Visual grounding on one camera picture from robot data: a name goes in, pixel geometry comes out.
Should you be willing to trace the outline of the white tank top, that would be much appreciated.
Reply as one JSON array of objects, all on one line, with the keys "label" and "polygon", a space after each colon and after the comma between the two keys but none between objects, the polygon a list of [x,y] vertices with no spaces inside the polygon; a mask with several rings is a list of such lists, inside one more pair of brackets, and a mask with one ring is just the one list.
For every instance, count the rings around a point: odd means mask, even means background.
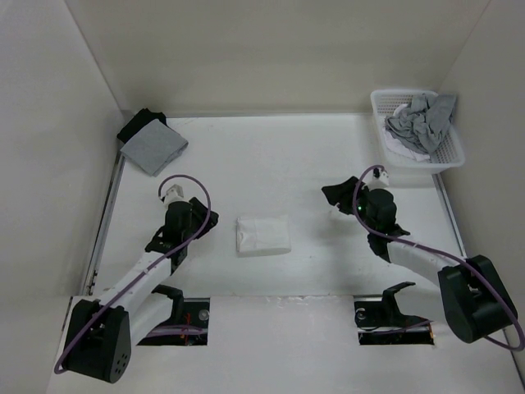
[{"label": "white tank top", "polygon": [[265,257],[292,250],[287,215],[243,216],[236,221],[236,251],[240,257]]}]

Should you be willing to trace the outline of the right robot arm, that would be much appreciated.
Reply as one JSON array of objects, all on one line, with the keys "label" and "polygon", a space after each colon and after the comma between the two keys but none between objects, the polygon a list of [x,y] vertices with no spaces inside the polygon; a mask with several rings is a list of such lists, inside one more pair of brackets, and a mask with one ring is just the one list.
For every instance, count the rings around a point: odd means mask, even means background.
[{"label": "right robot arm", "polygon": [[518,312],[493,263],[483,255],[464,259],[450,252],[418,244],[397,222],[394,196],[372,188],[356,176],[321,191],[327,203],[357,219],[367,233],[370,250],[380,259],[408,269],[434,286],[419,290],[415,282],[401,282],[383,291],[376,320],[388,327],[411,328],[427,320],[448,325],[465,343],[490,339],[514,327],[524,331]]}]

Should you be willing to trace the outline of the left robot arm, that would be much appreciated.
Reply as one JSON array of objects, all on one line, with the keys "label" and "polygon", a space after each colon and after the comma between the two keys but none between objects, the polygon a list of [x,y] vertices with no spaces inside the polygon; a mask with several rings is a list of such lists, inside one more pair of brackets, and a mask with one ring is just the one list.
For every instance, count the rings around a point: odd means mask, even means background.
[{"label": "left robot arm", "polygon": [[137,345],[203,345],[208,339],[209,300],[191,300],[166,285],[195,241],[218,223],[197,198],[166,203],[164,223],[139,261],[94,300],[73,307],[56,374],[74,372],[106,383],[126,371]]}]

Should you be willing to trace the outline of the folded grey tank top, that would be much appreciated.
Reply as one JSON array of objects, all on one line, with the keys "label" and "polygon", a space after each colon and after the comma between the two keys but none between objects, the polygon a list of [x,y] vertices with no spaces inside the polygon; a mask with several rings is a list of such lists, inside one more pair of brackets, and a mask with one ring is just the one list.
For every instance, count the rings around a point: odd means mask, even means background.
[{"label": "folded grey tank top", "polygon": [[157,176],[188,147],[178,132],[154,120],[142,127],[121,148],[121,154],[149,176]]}]

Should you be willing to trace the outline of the grey crumpled tank top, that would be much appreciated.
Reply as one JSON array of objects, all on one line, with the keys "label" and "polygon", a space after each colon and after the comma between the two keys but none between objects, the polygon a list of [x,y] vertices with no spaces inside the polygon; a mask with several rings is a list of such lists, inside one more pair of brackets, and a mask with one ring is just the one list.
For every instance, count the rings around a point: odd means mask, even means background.
[{"label": "grey crumpled tank top", "polygon": [[406,108],[386,118],[386,130],[405,148],[430,155],[449,134],[456,102],[455,94],[415,95]]}]

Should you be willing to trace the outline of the folded black tank top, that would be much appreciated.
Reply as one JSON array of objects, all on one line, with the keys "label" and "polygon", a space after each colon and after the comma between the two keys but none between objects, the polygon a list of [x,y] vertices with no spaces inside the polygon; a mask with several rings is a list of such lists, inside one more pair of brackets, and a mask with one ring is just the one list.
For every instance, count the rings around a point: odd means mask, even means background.
[{"label": "folded black tank top", "polygon": [[152,112],[148,108],[143,108],[128,121],[116,137],[121,143],[126,144],[142,128],[155,120],[167,125],[167,117],[163,112]]}]

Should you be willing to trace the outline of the white garment in basket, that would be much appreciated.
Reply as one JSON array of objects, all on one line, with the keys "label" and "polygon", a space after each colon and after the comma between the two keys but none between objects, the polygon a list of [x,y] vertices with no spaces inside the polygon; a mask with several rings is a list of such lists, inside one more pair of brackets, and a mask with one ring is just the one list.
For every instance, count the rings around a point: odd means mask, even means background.
[{"label": "white garment in basket", "polygon": [[389,150],[417,162],[430,160],[432,138],[427,123],[427,105],[401,105],[383,121]]}]

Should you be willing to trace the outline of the white plastic basket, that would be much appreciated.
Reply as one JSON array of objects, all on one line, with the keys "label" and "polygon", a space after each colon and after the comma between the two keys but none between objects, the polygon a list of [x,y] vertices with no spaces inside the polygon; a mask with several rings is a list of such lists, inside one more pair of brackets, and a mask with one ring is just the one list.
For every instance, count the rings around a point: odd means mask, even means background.
[{"label": "white plastic basket", "polygon": [[387,147],[385,139],[385,119],[393,116],[403,105],[410,104],[416,95],[425,94],[428,98],[438,93],[423,89],[377,89],[370,93],[373,120],[380,146],[381,158],[388,172],[403,175],[434,175],[449,168],[461,167],[466,157],[459,133],[452,126],[449,134],[437,150],[426,161],[417,161],[393,152]]}]

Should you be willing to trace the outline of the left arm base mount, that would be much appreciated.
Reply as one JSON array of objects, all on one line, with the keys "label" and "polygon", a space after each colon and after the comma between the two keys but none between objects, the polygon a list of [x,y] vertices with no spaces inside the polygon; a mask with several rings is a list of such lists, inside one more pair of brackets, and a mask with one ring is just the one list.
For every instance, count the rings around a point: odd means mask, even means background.
[{"label": "left arm base mount", "polygon": [[186,298],[183,291],[158,285],[153,294],[171,301],[170,317],[159,323],[139,346],[206,346],[210,319],[210,298]]}]

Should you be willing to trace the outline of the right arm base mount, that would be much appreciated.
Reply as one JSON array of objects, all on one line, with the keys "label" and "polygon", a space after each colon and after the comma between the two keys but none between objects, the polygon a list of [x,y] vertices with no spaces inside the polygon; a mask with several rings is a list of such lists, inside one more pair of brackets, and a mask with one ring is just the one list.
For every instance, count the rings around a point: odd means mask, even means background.
[{"label": "right arm base mount", "polygon": [[399,310],[395,296],[414,285],[401,282],[380,295],[354,297],[354,322],[361,346],[434,345],[430,322]]}]

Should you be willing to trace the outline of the left metal table rail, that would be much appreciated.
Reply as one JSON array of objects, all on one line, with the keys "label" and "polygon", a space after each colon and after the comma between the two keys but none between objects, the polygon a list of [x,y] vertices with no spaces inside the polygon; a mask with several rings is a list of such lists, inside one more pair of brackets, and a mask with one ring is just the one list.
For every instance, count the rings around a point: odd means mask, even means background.
[{"label": "left metal table rail", "polygon": [[79,294],[81,296],[90,296],[97,280],[99,267],[101,264],[102,253],[107,239],[107,232],[110,226],[113,209],[116,202],[121,177],[126,164],[125,158],[118,153],[112,170],[112,176],[107,188],[107,194],[104,200],[103,211],[97,227],[93,247],[89,254],[89,260],[85,265],[84,276],[80,283]]}]

